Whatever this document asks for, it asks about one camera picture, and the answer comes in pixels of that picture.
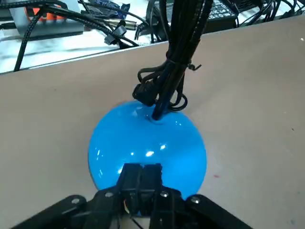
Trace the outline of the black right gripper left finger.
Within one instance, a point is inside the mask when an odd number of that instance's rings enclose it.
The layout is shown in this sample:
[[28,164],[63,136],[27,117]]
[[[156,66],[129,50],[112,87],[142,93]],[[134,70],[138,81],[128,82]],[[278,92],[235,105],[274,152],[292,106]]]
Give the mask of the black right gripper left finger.
[[143,167],[124,164],[112,187],[96,192],[91,200],[70,195],[15,225],[16,229],[108,229],[123,213],[137,213]]

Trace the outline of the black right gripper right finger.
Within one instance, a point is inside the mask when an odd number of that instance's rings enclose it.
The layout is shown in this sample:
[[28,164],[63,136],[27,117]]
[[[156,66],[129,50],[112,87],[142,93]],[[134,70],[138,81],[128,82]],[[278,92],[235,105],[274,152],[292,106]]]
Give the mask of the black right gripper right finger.
[[140,180],[140,213],[151,229],[248,229],[250,226],[206,196],[182,198],[162,182],[160,164],[145,165]]

